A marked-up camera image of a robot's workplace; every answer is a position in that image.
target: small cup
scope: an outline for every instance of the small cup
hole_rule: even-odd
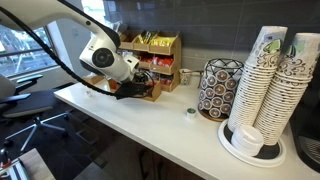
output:
[[[191,70],[190,69],[180,69],[180,85],[187,86],[190,84]]]

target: floor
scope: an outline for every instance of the floor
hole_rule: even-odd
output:
[[[71,109],[70,106],[60,102],[55,110],[43,114],[43,119],[69,109]],[[15,122],[11,127],[0,124],[0,141],[3,142],[5,137],[27,127],[31,123],[32,121]],[[50,124],[65,127],[68,129],[69,136],[63,138],[60,131],[44,128],[36,133],[26,150],[36,148],[57,180],[74,179],[93,162],[89,156],[90,151],[80,143],[81,140],[75,135],[70,120],[67,121],[60,117],[50,122]],[[14,145],[7,148],[11,159],[20,156],[20,148],[29,132],[24,132],[12,138]]]

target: white saucer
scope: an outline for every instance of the white saucer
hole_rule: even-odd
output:
[[[224,135],[224,127],[227,125],[228,119],[224,120],[218,130],[218,136],[221,144],[236,158],[254,165],[258,167],[265,167],[265,168],[272,168],[279,166],[282,164],[285,160],[287,150],[286,147],[281,139],[279,139],[279,147],[280,147],[280,153],[279,155],[274,159],[258,159],[255,157],[247,156],[243,154],[242,152],[238,151],[236,148],[232,146],[232,144],[227,140],[227,138]]]

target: gray tile backsplash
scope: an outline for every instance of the gray tile backsplash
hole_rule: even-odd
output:
[[[201,69],[218,57],[244,62],[261,26],[320,33],[319,0],[105,0],[107,19],[131,29],[174,30],[182,36],[182,67]]]

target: black cable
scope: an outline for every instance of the black cable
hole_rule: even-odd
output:
[[[109,96],[115,96],[115,97],[121,97],[121,98],[126,98],[127,96],[122,96],[122,95],[115,95],[114,93],[110,93],[108,91],[104,91],[100,88],[97,88],[89,83],[87,83],[85,80],[83,80],[81,77],[76,75],[71,69],[69,69],[68,66],[66,66],[57,55],[55,55],[50,47],[46,45],[42,39],[33,32],[33,30],[26,25],[24,22],[22,22],[18,17],[16,17],[14,14],[9,12],[8,10],[4,9],[2,6],[0,6],[0,11],[5,14],[7,17],[9,17],[13,22],[15,22],[21,29],[26,31],[27,34],[29,34],[42,48],[43,50],[63,69],[65,70],[72,78],[76,79],[78,82],[83,84],[84,86],[87,86],[88,88],[97,91],[101,94],[109,95]]]

